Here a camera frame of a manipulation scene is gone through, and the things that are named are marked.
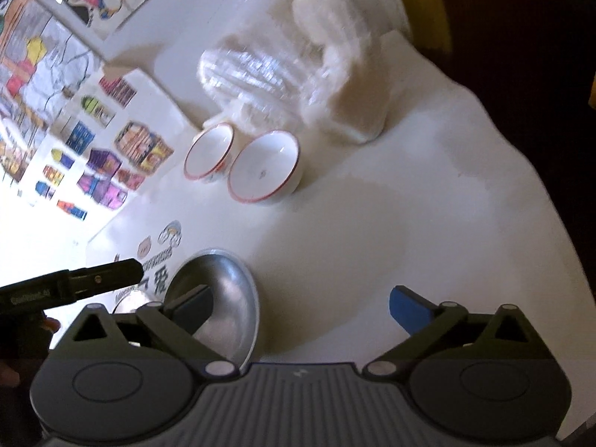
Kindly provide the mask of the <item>person's left hand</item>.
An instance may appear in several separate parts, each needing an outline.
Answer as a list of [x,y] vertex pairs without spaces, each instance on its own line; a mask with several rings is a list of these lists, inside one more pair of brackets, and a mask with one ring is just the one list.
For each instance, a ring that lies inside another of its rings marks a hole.
[[50,351],[51,339],[61,329],[54,318],[17,321],[1,332],[1,386],[16,387],[21,376],[36,369]]

